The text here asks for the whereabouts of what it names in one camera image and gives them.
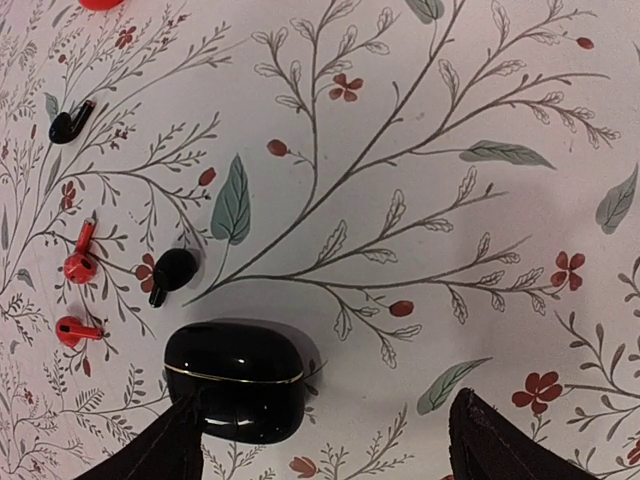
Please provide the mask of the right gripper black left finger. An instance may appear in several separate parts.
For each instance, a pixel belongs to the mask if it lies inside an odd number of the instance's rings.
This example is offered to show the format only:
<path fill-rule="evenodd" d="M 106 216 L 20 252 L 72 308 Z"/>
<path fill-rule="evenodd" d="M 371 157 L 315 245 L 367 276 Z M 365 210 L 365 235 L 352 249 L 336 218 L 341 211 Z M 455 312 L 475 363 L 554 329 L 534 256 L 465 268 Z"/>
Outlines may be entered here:
<path fill-rule="evenodd" d="M 200 480 L 204 458 L 198 401 L 181 398 L 126 447 L 83 474 L 83 480 Z"/>

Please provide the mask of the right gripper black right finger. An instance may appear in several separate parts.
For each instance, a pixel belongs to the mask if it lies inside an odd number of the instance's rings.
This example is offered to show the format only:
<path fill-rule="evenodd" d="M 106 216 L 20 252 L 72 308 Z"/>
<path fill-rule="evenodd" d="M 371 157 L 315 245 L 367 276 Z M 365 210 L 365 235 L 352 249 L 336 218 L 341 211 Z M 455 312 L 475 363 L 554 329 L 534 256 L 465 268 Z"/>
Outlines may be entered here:
<path fill-rule="evenodd" d="M 456 480 L 592 480 L 542 447 L 469 388 L 449 411 L 449 455 Z"/>

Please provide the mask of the black earbud charging case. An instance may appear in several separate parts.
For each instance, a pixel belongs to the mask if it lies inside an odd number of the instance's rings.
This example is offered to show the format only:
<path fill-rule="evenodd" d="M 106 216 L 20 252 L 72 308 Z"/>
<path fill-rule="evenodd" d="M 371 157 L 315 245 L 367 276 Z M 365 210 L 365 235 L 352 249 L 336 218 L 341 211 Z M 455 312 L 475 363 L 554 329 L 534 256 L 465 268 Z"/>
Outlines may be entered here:
<path fill-rule="evenodd" d="M 163 363 L 171 401 L 193 399 L 204 434 L 250 445 L 277 444 L 299 430 L 306 385 L 321 366 L 300 329 L 238 318 L 180 327 Z"/>

